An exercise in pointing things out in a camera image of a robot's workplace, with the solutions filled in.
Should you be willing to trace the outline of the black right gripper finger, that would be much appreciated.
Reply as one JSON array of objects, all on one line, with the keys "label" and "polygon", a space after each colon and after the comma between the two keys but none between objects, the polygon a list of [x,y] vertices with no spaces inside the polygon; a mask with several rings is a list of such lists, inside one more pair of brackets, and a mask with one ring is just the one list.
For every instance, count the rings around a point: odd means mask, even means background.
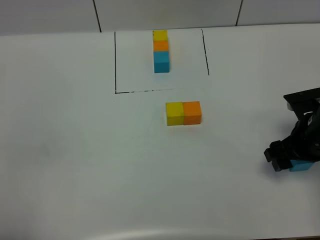
[{"label": "black right gripper finger", "polygon": [[280,140],[272,142],[264,151],[268,163],[284,158],[284,146]]},{"label": "black right gripper finger", "polygon": [[271,164],[273,166],[273,169],[276,172],[280,172],[282,170],[287,170],[293,167],[293,164],[291,163],[290,157],[284,157],[284,156],[277,156],[273,157],[271,160]]}]

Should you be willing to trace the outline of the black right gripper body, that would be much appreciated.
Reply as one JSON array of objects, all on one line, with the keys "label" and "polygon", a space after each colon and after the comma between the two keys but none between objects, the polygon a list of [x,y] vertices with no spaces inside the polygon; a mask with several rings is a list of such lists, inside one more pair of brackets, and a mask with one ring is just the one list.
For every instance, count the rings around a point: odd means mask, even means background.
[{"label": "black right gripper body", "polygon": [[283,142],[289,156],[295,160],[319,162],[320,113],[309,112],[301,117]]}]

